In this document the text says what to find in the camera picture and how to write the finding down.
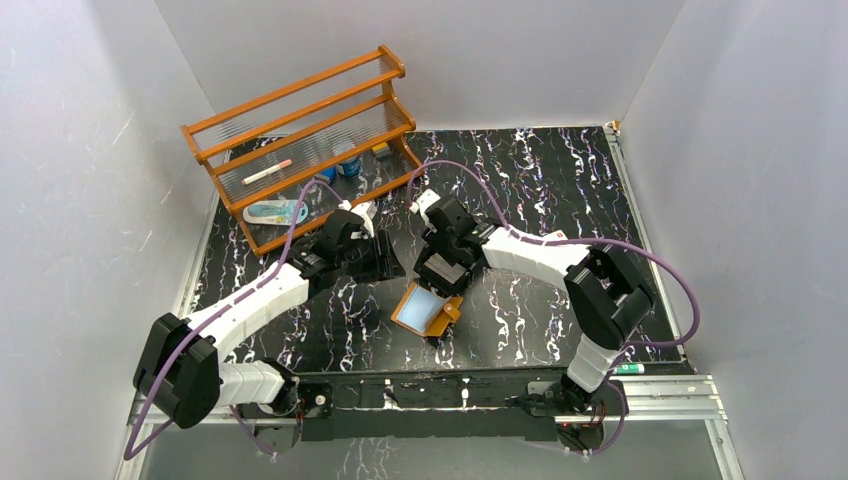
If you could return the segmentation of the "black card tray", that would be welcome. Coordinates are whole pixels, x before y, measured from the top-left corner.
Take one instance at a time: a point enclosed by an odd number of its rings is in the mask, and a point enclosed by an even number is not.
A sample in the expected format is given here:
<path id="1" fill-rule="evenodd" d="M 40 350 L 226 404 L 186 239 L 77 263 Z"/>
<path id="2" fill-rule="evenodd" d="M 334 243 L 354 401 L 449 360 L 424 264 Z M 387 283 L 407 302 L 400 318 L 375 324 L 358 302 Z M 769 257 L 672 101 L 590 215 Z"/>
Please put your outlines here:
<path id="1" fill-rule="evenodd" d="M 413 268 L 418 283 L 440 297 L 454 297 L 468 288 L 472 271 L 461 263 L 451 263 L 431 247 L 425 247 Z"/>

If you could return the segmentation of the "orange card holder wallet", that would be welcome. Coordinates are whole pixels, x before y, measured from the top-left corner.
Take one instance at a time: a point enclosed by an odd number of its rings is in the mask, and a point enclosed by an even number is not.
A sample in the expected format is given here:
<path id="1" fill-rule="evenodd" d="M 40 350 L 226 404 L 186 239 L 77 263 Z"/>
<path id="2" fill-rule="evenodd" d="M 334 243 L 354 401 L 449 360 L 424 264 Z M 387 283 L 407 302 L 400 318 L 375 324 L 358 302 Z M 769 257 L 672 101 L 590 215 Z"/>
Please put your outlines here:
<path id="1" fill-rule="evenodd" d="M 441 297 L 412 282 L 391 315 L 391 320 L 421 337 L 441 337 L 461 317 L 461 296 Z"/>

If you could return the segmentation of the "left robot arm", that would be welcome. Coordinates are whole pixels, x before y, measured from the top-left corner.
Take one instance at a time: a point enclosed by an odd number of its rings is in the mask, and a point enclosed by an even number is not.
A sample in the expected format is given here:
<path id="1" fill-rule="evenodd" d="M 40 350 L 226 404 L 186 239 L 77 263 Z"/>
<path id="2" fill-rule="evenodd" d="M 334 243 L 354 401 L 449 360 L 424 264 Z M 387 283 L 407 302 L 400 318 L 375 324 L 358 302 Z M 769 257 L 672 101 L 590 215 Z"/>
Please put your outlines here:
<path id="1" fill-rule="evenodd" d="M 136 390 L 183 429 L 224 406 L 259 404 L 275 416 L 294 414 L 304 402 L 293 371 L 274 360 L 226 358 L 341 277 L 357 283 L 404 277 L 388 232 L 373 225 L 375 214 L 373 202 L 342 204 L 317 232 L 299 238 L 286 258 L 228 297 L 185 319 L 162 315 L 143 348 Z"/>

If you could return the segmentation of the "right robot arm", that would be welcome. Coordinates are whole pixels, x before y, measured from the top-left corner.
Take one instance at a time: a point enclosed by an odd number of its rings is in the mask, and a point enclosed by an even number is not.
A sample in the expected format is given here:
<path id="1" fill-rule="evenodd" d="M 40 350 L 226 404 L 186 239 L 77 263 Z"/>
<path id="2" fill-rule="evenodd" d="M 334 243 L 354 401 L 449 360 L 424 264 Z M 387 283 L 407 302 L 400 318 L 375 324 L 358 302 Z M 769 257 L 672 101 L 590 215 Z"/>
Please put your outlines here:
<path id="1" fill-rule="evenodd" d="M 508 270 L 566 292 L 581 330 L 575 356 L 544 405 L 590 413 L 629 337 L 655 307 L 656 294 L 627 254 L 601 239 L 571 244 L 564 237 L 527 236 L 495 221 L 477 221 L 453 197 L 430 189 L 411 202 L 425 224 L 425 246 L 414 271 L 422 287 L 442 298 L 462 295 L 483 267 Z"/>

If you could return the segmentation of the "blue packaged item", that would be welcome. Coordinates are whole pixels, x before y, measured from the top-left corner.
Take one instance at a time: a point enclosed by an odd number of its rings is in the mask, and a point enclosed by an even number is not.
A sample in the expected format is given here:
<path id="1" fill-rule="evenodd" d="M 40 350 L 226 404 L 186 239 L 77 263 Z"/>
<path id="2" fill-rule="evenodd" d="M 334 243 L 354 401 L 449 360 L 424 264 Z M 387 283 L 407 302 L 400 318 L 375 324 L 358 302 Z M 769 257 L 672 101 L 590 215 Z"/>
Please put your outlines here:
<path id="1" fill-rule="evenodd" d="M 249 205 L 243 210 L 243 218 L 254 225 L 290 226 L 292 222 L 303 222 L 309 215 L 308 206 L 297 200 L 265 200 Z"/>

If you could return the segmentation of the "small blue block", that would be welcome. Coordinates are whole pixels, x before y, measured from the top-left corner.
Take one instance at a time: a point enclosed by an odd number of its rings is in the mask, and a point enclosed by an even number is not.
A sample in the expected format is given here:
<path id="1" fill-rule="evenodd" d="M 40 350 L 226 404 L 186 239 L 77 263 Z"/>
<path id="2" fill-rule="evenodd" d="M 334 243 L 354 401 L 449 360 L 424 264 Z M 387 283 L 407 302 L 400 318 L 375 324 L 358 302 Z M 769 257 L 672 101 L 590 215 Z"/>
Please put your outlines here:
<path id="1" fill-rule="evenodd" d="M 337 172 L 335 168 L 329 168 L 324 170 L 320 174 L 315 176 L 316 179 L 322 180 L 328 184 L 332 184 L 337 178 Z"/>

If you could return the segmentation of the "blue white can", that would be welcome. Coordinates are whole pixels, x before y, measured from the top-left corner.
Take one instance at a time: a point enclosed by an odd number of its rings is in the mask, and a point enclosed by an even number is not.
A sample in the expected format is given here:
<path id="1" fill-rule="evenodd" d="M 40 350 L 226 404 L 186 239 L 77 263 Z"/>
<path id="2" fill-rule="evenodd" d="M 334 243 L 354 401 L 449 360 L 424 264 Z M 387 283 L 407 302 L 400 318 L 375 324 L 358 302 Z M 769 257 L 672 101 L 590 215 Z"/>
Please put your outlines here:
<path id="1" fill-rule="evenodd" d="M 334 149 L 334 154 L 335 155 L 341 155 L 342 153 L 346 153 L 347 151 L 349 151 L 351 149 L 352 149 L 351 146 L 340 145 L 340 146 L 338 146 L 337 148 Z M 357 154 L 357 155 L 350 156 L 349 158 L 346 158 L 346 159 L 340 161 L 339 163 L 337 163 L 336 166 L 335 166 L 335 169 L 336 169 L 336 172 L 339 176 L 350 178 L 350 177 L 358 176 L 360 174 L 361 164 L 362 164 L 361 155 Z"/>

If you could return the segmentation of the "white pink pen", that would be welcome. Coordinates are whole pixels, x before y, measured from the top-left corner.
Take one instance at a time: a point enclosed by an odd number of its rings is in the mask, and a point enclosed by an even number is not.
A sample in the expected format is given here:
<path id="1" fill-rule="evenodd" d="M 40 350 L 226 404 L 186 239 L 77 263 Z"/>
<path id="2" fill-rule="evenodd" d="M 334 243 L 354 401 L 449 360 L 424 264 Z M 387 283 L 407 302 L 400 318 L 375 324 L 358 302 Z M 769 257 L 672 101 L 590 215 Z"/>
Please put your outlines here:
<path id="1" fill-rule="evenodd" d="M 267 167 L 267 168 L 255 173 L 255 174 L 252 174 L 250 176 L 243 178 L 241 180 L 241 183 L 244 186 L 252 185 L 256 182 L 259 182 L 260 180 L 263 180 L 263 179 L 275 174 L 276 172 L 279 172 L 283 169 L 286 169 L 291 164 L 292 164 L 291 159 L 285 159 L 283 161 L 277 162 L 270 167 Z"/>

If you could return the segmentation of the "small grey yellow block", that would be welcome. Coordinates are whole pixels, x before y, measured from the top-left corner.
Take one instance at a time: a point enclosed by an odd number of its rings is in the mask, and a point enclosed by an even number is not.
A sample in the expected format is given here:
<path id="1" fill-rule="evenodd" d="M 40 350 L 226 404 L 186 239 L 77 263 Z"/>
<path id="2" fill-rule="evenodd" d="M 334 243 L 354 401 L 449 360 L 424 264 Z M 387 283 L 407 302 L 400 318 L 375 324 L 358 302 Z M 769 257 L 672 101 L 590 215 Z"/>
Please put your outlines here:
<path id="1" fill-rule="evenodd" d="M 371 153 L 375 159 L 383 159 L 391 154 L 391 147 L 387 143 L 382 142 L 372 147 Z"/>

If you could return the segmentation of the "orange wooden shelf rack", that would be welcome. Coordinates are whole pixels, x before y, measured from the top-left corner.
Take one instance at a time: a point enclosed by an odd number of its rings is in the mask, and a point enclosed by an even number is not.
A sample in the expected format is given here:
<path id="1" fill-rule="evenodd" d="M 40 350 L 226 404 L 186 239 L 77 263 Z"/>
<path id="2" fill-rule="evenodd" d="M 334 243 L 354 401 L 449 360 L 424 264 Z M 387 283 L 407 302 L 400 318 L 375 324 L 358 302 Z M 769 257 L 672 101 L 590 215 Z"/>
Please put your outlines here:
<path id="1" fill-rule="evenodd" d="M 286 240 L 283 227 L 254 225 L 243 210 L 275 200 L 317 174 L 361 155 L 355 177 L 337 176 L 336 187 L 353 204 L 374 200 L 405 184 L 421 164 L 407 143 L 416 122 L 401 104 L 394 81 L 405 76 L 401 59 L 387 46 L 355 57 L 194 124 L 181 132 L 195 160 L 209 174 L 228 213 L 253 253 L 267 254 Z M 391 154 L 375 159 L 382 142 Z M 335 155 L 340 145 L 352 149 Z M 273 164 L 292 164 L 252 185 L 241 180 Z"/>

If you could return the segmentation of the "white box with red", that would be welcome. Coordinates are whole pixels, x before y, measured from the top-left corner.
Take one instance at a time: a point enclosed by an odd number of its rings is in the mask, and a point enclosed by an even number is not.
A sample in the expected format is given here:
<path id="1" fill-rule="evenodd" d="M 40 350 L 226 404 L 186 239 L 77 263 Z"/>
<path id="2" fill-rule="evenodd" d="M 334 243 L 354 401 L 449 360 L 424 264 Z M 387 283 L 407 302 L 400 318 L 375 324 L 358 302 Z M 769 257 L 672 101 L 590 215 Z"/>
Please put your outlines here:
<path id="1" fill-rule="evenodd" d="M 541 237 L 543 243 L 551 243 L 559 240 L 567 240 L 568 237 L 562 230 L 555 230 Z"/>

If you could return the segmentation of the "green white marker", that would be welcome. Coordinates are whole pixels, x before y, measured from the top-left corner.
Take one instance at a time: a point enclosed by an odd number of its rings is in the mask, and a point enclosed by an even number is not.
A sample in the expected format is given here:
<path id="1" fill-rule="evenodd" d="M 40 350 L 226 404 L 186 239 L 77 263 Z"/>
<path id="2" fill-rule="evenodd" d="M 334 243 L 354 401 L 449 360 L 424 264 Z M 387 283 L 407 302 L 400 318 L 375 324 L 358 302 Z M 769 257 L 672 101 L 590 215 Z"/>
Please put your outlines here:
<path id="1" fill-rule="evenodd" d="M 641 363 L 621 363 L 614 370 L 614 375 L 642 375 L 646 373 L 646 367 Z"/>

